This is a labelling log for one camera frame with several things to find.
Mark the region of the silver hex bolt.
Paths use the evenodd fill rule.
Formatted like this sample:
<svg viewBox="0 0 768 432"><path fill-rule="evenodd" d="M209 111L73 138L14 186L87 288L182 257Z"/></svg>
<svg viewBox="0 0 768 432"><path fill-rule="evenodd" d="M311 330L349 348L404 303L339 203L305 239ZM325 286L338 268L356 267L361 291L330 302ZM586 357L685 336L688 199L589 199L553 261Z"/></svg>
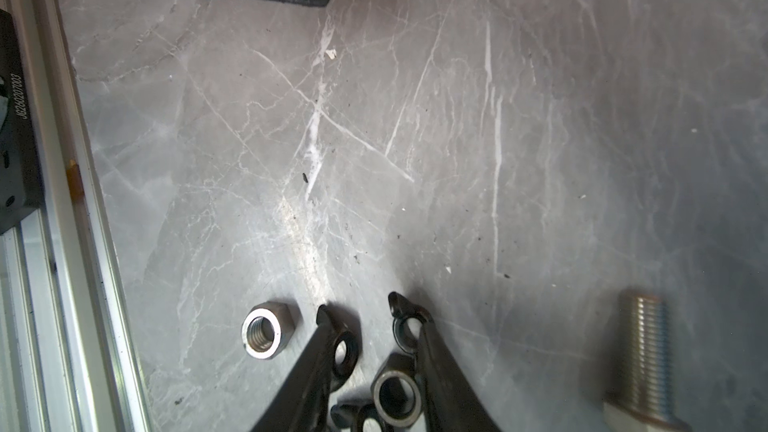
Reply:
<svg viewBox="0 0 768 432"><path fill-rule="evenodd" d="M617 389L603 400L612 431L689 431L675 411L669 309L659 296L627 290L619 299Z"/></svg>

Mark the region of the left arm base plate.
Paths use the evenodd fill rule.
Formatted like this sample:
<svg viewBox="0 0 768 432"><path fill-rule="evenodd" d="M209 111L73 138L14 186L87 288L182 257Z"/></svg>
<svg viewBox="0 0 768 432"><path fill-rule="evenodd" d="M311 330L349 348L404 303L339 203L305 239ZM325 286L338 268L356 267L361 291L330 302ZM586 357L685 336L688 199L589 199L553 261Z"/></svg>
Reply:
<svg viewBox="0 0 768 432"><path fill-rule="evenodd" d="M13 17L1 12L1 232L44 204L32 115Z"/></svg>

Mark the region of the black hex nut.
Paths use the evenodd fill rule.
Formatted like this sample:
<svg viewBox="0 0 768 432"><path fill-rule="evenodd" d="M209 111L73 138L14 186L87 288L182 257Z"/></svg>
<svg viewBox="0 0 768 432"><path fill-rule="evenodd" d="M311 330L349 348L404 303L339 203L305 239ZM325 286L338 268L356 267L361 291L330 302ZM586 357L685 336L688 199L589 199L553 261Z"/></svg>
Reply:
<svg viewBox="0 0 768 432"><path fill-rule="evenodd" d="M399 429L413 426L423 410L415 359L391 353L379 368L371 385L371 393L378 415L384 422Z"/></svg>

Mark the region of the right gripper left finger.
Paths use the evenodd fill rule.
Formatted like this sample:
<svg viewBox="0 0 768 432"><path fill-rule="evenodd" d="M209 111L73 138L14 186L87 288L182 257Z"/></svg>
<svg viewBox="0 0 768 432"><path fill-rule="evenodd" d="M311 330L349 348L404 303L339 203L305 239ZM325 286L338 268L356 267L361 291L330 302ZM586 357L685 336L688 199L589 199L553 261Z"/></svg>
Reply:
<svg viewBox="0 0 768 432"><path fill-rule="evenodd" d="M316 325L272 403L251 428L253 432L326 430L336 338L326 305L318 308Z"/></svg>

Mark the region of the front aluminium rail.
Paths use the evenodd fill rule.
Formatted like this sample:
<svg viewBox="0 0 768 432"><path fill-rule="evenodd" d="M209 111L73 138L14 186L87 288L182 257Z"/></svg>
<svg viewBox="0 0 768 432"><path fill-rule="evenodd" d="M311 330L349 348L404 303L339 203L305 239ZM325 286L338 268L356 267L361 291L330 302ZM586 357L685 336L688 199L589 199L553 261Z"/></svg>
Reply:
<svg viewBox="0 0 768 432"><path fill-rule="evenodd" d="M7 117L30 120L40 206L1 236L1 427L148 431L118 261L57 0L1 0L22 71Z"/></svg>

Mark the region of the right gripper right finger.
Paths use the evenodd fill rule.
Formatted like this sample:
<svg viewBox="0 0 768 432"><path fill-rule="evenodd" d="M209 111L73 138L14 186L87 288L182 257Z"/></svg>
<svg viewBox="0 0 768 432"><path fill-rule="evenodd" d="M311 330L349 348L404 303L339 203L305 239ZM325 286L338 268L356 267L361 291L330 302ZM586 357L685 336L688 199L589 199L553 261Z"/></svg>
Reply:
<svg viewBox="0 0 768 432"><path fill-rule="evenodd" d="M434 322L422 325L416 371L427 431L500 431L448 349Z"/></svg>

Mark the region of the silver hex nut left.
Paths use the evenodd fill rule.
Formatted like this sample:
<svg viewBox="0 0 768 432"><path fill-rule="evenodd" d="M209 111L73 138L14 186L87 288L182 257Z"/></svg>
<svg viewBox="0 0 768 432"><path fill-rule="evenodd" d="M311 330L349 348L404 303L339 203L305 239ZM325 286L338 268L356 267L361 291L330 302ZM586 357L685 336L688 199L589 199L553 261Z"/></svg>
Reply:
<svg viewBox="0 0 768 432"><path fill-rule="evenodd" d="M241 326L246 353L258 360L270 360L290 342L296 326L286 303L268 301L251 308Z"/></svg>

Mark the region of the black wing nut left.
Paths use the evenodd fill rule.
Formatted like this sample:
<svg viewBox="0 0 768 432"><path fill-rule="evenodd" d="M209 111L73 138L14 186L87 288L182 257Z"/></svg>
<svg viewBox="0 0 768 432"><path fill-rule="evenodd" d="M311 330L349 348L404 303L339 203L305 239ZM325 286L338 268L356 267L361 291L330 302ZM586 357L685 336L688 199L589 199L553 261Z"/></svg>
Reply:
<svg viewBox="0 0 768 432"><path fill-rule="evenodd" d="M405 354L414 356L420 332L413 332L410 322L417 321L419 326L422 326L431 322L433 317L426 308L411 302L396 291L388 294L388 304L393 317L392 331L395 342Z"/></svg>

